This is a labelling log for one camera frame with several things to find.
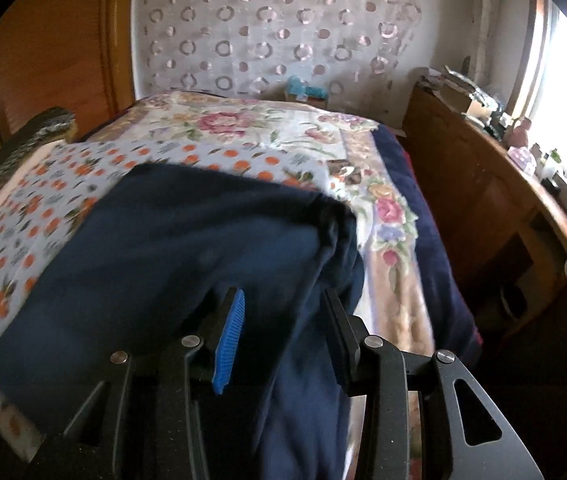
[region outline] orange polka dot sheet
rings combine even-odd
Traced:
[[[58,146],[0,206],[0,337],[95,203],[144,162],[186,164],[324,192],[329,187],[322,162],[250,142],[117,140]],[[42,442],[1,392],[0,433],[25,460]]]

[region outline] bottle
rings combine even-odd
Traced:
[[[519,117],[505,131],[503,142],[509,148],[527,148],[528,131],[532,127],[532,121],[528,117]]]

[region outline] patterned pillowcase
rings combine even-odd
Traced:
[[[0,189],[37,148],[61,138],[72,142],[77,130],[74,114],[65,108],[49,108],[30,119],[0,149]]]

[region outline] wooden desk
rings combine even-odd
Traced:
[[[494,139],[415,88],[401,139],[471,309],[531,276],[529,311],[475,375],[547,480],[567,473],[567,217]]]
[[[519,330],[567,283],[566,214],[495,139],[434,95],[414,89],[403,128],[403,145],[471,309],[531,271],[529,309],[513,329]]]

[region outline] cardboard box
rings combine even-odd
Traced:
[[[492,111],[476,101],[471,95],[461,88],[455,88],[448,81],[439,90],[441,99],[460,114],[474,117],[484,124],[489,123]]]

